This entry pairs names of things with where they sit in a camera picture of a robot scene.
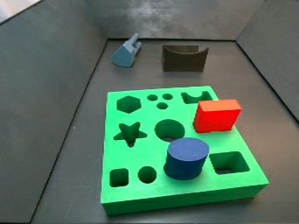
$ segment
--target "green shape sorter board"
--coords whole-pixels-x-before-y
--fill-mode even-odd
[[[107,94],[101,203],[123,214],[254,197],[267,177],[234,126],[199,134],[198,102],[218,100],[211,87],[175,87]],[[177,180],[165,173],[170,142],[195,137],[210,146],[201,176]]]

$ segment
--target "star-shaped hole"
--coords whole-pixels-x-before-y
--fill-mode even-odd
[[[141,122],[134,123],[133,125],[126,125],[125,123],[119,124],[121,133],[115,135],[115,140],[126,140],[127,146],[134,147],[137,144],[138,138],[147,137],[147,134],[141,131]]]

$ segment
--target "square hole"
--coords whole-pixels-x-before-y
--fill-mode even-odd
[[[249,172],[249,164],[239,151],[210,154],[210,161],[219,175]]]
[[[113,187],[129,185],[129,169],[115,169],[110,172],[110,185]]]

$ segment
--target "navy blue cylinder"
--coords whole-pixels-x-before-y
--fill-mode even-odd
[[[210,154],[210,146],[198,138],[183,137],[169,146],[165,172],[173,179],[197,178]]]

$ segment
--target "hexagon-shaped hole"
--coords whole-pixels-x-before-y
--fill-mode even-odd
[[[135,112],[142,108],[142,102],[139,98],[135,98],[134,96],[126,96],[125,98],[119,99],[117,101],[117,109],[119,111],[123,111],[129,114]]]

